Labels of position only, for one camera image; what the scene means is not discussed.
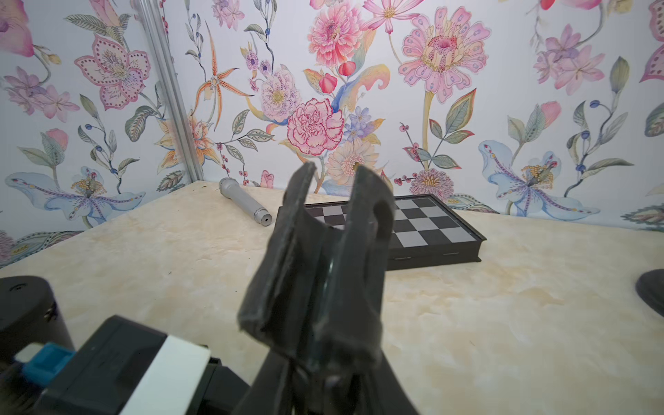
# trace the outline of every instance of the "black and white checkered board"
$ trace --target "black and white checkered board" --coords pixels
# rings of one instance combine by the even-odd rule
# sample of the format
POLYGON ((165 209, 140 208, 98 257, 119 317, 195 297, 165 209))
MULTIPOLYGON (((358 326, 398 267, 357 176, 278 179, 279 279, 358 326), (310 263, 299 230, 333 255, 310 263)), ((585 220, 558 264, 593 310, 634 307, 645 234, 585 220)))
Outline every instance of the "black and white checkered board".
MULTIPOLYGON (((477 238, 447 214, 431 197, 396 198, 390 249, 471 242, 477 238)), ((346 223, 348 202, 332 206, 306 206, 307 212, 337 229, 346 223)))

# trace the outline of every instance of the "pink tulip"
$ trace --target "pink tulip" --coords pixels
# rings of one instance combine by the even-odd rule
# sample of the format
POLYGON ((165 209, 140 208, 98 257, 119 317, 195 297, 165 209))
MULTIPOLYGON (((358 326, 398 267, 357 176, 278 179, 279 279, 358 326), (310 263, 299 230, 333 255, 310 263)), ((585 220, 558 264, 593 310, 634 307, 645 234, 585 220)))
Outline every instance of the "pink tulip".
POLYGON ((546 119, 546 121, 544 121, 544 128, 547 128, 553 121, 556 121, 556 118, 560 115, 560 104, 557 101, 551 101, 542 104, 541 108, 546 119))
POLYGON ((67 149, 67 143, 69 142, 69 136, 67 135, 66 132, 62 131, 59 128, 53 128, 50 129, 46 132, 46 135, 53 138, 55 141, 60 144, 60 147, 62 147, 62 150, 67 149))
POLYGON ((356 68, 357 65, 355 64, 355 62, 349 60, 348 62, 341 64, 341 66, 339 67, 339 74, 343 76, 350 76, 355 73, 356 68))
POLYGON ((99 20, 106 26, 120 26, 120 19, 109 0, 90 0, 90 4, 97 13, 99 20))
POLYGON ((323 91, 324 94, 329 94, 330 92, 334 91, 334 89, 337 87, 338 81, 339 80, 337 79, 336 76, 325 74, 323 79, 321 79, 318 82, 318 85, 321 87, 321 90, 323 91))

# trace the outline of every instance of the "pink peony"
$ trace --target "pink peony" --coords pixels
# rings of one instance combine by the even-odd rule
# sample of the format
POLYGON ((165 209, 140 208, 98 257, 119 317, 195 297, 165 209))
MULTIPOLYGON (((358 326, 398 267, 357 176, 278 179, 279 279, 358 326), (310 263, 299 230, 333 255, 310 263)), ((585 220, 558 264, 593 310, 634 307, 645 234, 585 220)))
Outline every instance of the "pink peony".
POLYGON ((74 63, 83 75, 97 86, 104 109, 120 110, 129 102, 136 102, 145 88, 144 80, 150 76, 147 53, 140 50, 127 52, 119 44, 94 35, 94 56, 81 56, 74 63))
POLYGON ((426 16, 411 21, 417 29, 404 39, 403 53, 416 58, 399 66, 399 73, 406 83, 415 85, 424 81, 424 88, 437 94, 438 101, 445 102, 452 95, 452 86, 468 88, 470 77, 461 67, 477 73, 487 63, 484 39, 491 31, 482 22, 470 24, 471 13, 463 7, 447 20, 448 8, 436 9, 434 25, 426 16))
POLYGON ((323 10, 307 35, 309 52, 316 54, 318 64, 330 68, 346 62, 360 47, 361 25, 360 9, 347 1, 323 10))
POLYGON ((0 50, 30 57, 35 54, 21 0, 0 0, 0 50))
POLYGON ((269 174, 267 170, 263 170, 263 174, 260 175, 260 186, 272 189, 274 186, 274 175, 269 174))
POLYGON ((422 170, 410 184, 410 192, 413 195, 432 193, 444 201, 454 193, 454 183, 442 171, 436 169, 422 170))
POLYGON ((302 102, 295 88, 295 78, 285 66, 263 82, 260 97, 265 115, 278 123, 290 117, 295 107, 302 102))
POLYGON ((300 104, 288 119, 288 141, 302 153, 321 155, 334 150, 343 137, 343 115, 333 112, 330 101, 312 98, 300 104))
POLYGON ((60 147, 62 150, 67 149, 67 143, 69 142, 69 135, 67 135, 66 132, 62 131, 59 128, 52 128, 46 132, 46 135, 53 138, 58 144, 60 144, 60 147))

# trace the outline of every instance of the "table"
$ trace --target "table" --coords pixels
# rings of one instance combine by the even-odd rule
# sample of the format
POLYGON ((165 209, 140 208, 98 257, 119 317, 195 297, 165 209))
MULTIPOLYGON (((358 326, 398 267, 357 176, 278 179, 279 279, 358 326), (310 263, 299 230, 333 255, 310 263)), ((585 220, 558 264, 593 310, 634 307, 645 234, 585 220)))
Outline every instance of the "table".
MULTIPOLYGON (((246 190, 276 215, 282 191, 246 190)), ((664 234, 459 214, 488 238, 482 262, 386 275, 383 349, 421 414, 662 413, 664 318, 633 285, 664 268, 664 234)), ((78 347, 120 314, 251 382, 267 348, 235 319, 272 229, 199 181, 0 277, 46 278, 78 347)))

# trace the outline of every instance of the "floral wallpaper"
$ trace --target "floral wallpaper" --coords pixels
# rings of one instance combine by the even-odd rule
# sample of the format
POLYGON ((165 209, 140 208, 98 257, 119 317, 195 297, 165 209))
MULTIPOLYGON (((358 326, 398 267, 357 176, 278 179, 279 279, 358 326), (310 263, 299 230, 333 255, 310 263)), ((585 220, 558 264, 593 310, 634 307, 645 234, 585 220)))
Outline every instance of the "floral wallpaper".
POLYGON ((137 20, 129 1, 0 0, 0 267, 189 182, 137 20))
POLYGON ((664 230, 664 0, 160 4, 207 180, 664 230))

